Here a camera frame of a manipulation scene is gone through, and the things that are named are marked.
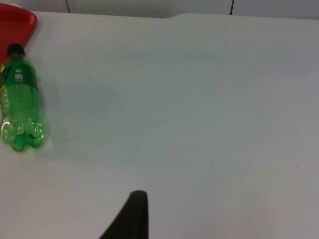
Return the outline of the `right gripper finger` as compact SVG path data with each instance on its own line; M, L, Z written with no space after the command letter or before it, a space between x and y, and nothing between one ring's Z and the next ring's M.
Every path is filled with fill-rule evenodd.
M100 239L148 239L148 195L143 190L132 191L112 223Z

